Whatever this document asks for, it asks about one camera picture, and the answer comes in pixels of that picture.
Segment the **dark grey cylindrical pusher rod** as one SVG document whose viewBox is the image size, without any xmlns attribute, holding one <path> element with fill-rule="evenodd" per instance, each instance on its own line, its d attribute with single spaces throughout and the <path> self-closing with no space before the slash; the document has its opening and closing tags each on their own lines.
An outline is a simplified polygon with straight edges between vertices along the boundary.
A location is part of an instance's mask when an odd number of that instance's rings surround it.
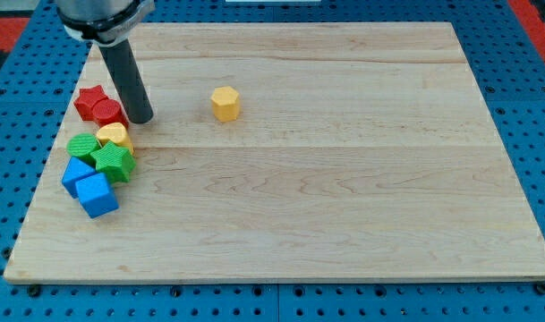
<svg viewBox="0 0 545 322">
<path fill-rule="evenodd" d="M 153 118 L 153 109 L 128 39 L 99 51 L 124 111 L 131 123 L 144 124 Z"/>
</svg>

